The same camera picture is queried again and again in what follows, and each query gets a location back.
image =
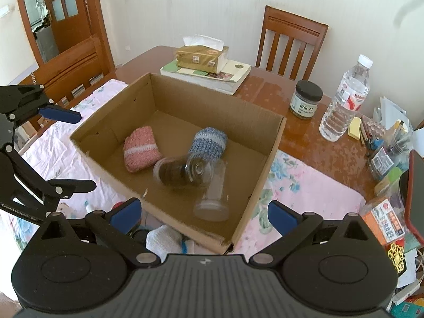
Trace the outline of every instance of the door frame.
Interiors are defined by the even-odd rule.
[[[90,33],[91,35],[97,34],[102,44],[103,51],[105,53],[106,62],[109,71],[115,69],[115,65],[112,58],[112,52],[110,50],[109,41],[107,38],[106,27],[103,21],[102,9],[100,5],[100,0],[86,0],[88,17],[91,21]],[[25,6],[25,0],[18,0],[18,8],[21,14],[22,23],[24,25],[25,33],[27,35],[29,44],[31,46],[32,52],[34,54],[35,60],[37,61],[38,67],[44,65],[44,61],[41,57],[40,50],[38,49],[37,43],[35,41],[34,35],[32,33],[31,24],[29,22],[28,13]]]

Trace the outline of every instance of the yellow sticky note pad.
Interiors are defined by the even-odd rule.
[[[355,117],[349,124],[348,135],[353,137],[355,140],[360,139],[359,127],[361,126],[361,119]]]

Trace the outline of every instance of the power strip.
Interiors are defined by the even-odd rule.
[[[420,281],[416,279],[411,284],[407,285],[399,293],[393,296],[392,301],[397,306],[404,302],[408,297],[414,294],[420,287]]]

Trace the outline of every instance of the jar label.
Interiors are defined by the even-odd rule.
[[[351,111],[358,111],[362,103],[364,102],[365,98],[367,97],[366,95],[360,94],[356,92],[355,90],[353,90],[348,85],[344,76],[343,76],[342,82],[340,82],[337,92],[340,93],[340,97],[347,96],[347,98],[345,98],[346,100],[343,102],[343,107]]]
[[[389,244],[405,235],[405,229],[388,199],[372,208],[363,219],[381,245]]]
[[[290,107],[302,117],[312,117],[318,108],[318,104],[306,103],[294,93]]]
[[[384,147],[381,147],[374,158],[372,158],[371,162],[380,175],[384,175],[394,165],[392,159],[390,159],[387,155]]]

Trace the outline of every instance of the door glass pane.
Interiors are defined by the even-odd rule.
[[[61,21],[65,19],[65,13],[63,13],[62,1],[61,0],[53,0],[53,10],[56,21]]]
[[[73,16],[78,14],[77,2],[75,0],[65,0],[66,10],[68,11],[68,16]]]

